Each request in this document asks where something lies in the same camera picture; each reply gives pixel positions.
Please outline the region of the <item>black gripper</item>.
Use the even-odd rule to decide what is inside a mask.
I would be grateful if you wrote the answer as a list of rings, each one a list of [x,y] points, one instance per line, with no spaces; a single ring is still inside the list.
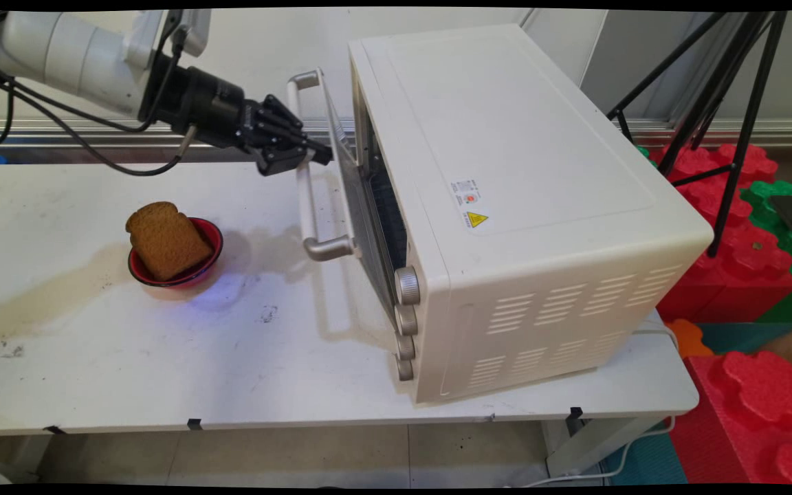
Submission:
[[[308,137],[304,122],[273,94],[258,102],[242,88],[195,67],[176,66],[164,82],[172,59],[156,57],[140,107],[140,121],[152,120],[184,135],[195,126],[195,139],[220,149],[256,149],[263,177],[295,170],[308,161],[327,165],[333,150]],[[250,129],[248,112],[250,111]]]

